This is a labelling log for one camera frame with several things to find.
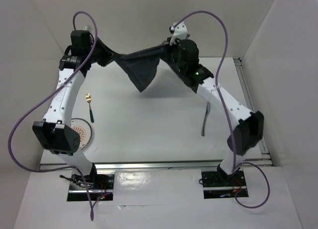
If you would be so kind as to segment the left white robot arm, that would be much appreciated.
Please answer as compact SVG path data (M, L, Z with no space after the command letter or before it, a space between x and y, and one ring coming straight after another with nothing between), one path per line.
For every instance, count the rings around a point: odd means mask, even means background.
M71 32L71 45L59 63L59 79L50 107L42 121L34 122L32 130L41 146L59 156L67 165L75 167L81 184L94 188L98 183L96 167L79 149L80 135L71 128L72 112L78 91L93 63L109 56L105 45L98 39L93 49L91 33L87 30Z

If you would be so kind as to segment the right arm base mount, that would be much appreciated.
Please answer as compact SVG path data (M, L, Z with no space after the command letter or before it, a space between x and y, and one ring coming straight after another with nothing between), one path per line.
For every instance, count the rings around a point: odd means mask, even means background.
M228 179L221 178L217 171L203 171L198 183L203 187L204 199L234 198L236 192L238 197L249 197L242 170Z

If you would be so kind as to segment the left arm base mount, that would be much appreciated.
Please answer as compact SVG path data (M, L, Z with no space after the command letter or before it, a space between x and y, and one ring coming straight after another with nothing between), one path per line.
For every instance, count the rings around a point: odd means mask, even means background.
M69 184L68 202L88 201L84 181L78 175L72 174L71 177L60 175L60 178L67 180ZM88 191L92 201L112 201L114 188L114 173L98 174L94 182L86 177Z

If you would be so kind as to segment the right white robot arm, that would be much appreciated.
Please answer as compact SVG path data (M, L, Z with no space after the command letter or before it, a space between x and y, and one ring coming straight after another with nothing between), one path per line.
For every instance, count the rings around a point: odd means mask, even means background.
M231 124L227 139L229 151L217 167L218 182L229 185L247 152L261 141L264 116L238 102L216 81L216 76L199 63L198 47L188 38L184 22L175 22L170 32L168 60L175 65L173 70L187 87L223 113Z

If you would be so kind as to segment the dark checked cloth placemat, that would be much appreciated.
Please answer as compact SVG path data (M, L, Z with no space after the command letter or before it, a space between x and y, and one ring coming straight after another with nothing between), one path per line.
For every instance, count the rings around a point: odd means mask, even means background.
M170 58L172 47L160 44L130 54L119 54L108 48L100 39L96 47L101 47L101 58L97 62L105 67L115 62L128 75L139 92L145 90L157 74L157 67L162 60L174 71L178 72L176 63Z

